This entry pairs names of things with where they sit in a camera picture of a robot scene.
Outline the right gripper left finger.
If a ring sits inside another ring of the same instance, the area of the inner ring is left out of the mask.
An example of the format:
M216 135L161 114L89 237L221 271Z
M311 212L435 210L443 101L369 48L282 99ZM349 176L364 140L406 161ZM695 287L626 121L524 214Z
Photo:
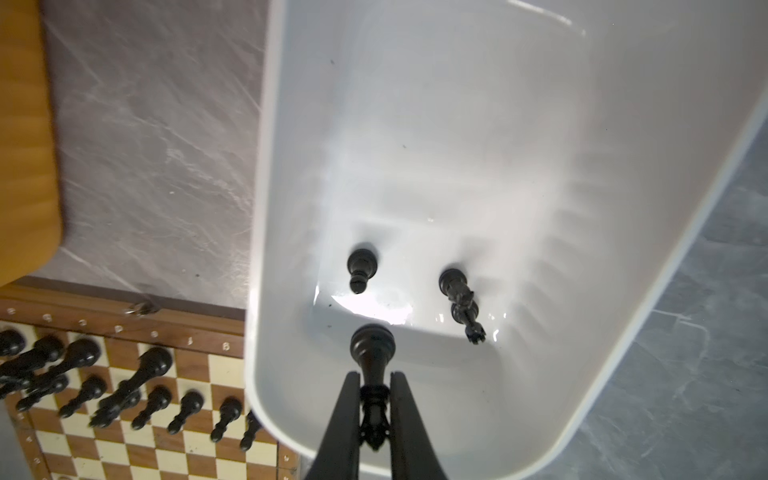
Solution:
M360 374L349 372L306 480L359 478L360 403Z

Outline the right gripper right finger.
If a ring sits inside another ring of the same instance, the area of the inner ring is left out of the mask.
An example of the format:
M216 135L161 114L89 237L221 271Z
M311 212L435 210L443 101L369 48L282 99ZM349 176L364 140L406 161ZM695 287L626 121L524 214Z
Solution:
M390 451L394 480L446 480L407 378L390 377Z

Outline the black chess piece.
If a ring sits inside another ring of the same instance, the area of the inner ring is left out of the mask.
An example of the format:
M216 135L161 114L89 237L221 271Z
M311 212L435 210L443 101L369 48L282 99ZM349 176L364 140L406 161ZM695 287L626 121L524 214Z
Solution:
M373 451L378 451L388 439L389 387L384 382L384 374L395 352L394 336L380 324L364 325L352 336L350 354L363 375L360 443L367 444Z

